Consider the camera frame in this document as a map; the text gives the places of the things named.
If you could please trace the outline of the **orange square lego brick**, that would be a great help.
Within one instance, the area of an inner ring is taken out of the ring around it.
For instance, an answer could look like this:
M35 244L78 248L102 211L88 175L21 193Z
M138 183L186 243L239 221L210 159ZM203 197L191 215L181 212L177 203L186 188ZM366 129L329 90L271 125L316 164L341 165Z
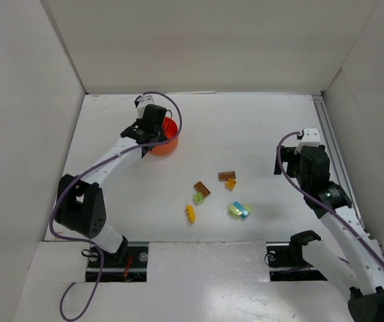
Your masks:
M233 190L236 186L236 180L233 179L233 178L229 178L227 181L226 181L226 188L229 189L229 190Z

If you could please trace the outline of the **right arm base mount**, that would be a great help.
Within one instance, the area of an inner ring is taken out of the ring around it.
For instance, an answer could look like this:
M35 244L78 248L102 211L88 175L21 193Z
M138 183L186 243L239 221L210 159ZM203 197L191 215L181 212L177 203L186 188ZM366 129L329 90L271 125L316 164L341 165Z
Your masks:
M266 250L264 262L271 282L327 281L311 264L297 259L288 242L268 242Z

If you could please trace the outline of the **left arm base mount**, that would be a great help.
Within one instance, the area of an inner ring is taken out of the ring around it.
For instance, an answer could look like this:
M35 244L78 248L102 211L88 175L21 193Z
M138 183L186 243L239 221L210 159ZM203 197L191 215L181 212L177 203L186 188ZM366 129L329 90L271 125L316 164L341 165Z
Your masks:
M129 243L122 262L118 262L113 254L104 252L100 282L146 282L148 246L149 243ZM82 250L81 255L87 259L85 281L95 282L101 265L98 251L91 247Z

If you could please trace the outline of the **yellow curved lego brick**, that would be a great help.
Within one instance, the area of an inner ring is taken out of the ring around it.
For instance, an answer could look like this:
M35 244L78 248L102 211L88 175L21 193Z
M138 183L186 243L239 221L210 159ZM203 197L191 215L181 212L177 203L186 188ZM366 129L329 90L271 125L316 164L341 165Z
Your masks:
M191 224L196 222L196 212L192 205L186 206L187 218Z

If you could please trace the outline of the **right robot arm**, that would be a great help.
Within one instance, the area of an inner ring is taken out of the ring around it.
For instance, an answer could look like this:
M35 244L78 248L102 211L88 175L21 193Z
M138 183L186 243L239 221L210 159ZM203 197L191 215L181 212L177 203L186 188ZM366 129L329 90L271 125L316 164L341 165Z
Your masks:
M314 231L292 235L274 251L272 267L310 264L346 299L354 321L384 321L384 260L359 223L344 189L330 180L330 159L321 144L277 146L276 175L284 175L306 205L332 234L345 255L342 261Z

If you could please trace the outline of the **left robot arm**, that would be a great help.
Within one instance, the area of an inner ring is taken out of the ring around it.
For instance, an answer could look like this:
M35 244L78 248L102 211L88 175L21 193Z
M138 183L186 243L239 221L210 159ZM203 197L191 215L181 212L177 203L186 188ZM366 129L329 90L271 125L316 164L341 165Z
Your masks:
M128 240L107 223L104 191L154 145L167 137L163 124L168 110L155 104L137 108L138 118L121 132L117 142L84 176L65 174L58 184L54 221L74 231L104 256L121 264L128 254Z

